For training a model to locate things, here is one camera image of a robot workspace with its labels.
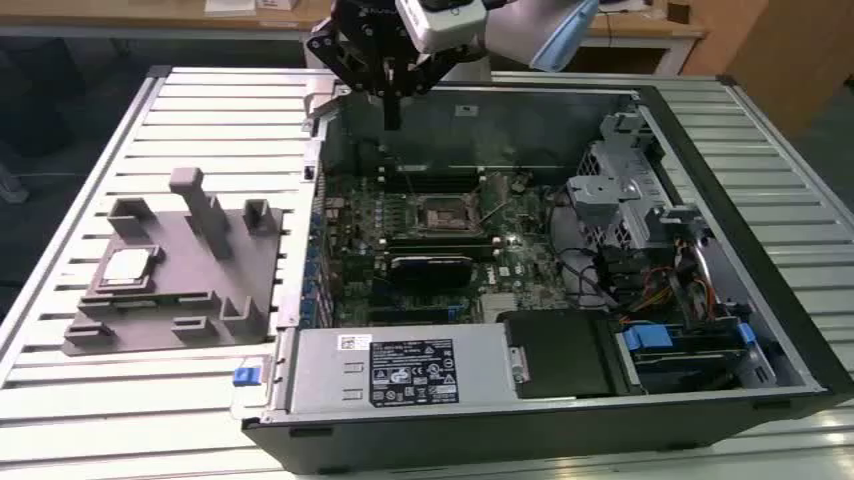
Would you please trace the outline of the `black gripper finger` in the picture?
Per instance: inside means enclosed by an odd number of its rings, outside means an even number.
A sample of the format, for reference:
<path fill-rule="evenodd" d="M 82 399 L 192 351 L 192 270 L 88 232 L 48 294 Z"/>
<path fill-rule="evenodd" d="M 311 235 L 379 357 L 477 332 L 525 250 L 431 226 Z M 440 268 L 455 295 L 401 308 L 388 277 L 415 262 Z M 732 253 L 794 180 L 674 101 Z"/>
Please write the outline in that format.
<path fill-rule="evenodd" d="M 429 54 L 420 61 L 415 56 L 395 59 L 392 69 L 393 129 L 399 129 L 401 126 L 403 100 L 412 96 L 424 95 L 460 61 L 460 47 Z"/>
<path fill-rule="evenodd" d="M 384 60 L 372 40 L 341 43 L 336 27 L 321 27 L 312 32 L 305 46 L 328 67 L 339 80 L 356 92 L 379 99 L 383 126 L 393 128 L 393 92 Z"/>

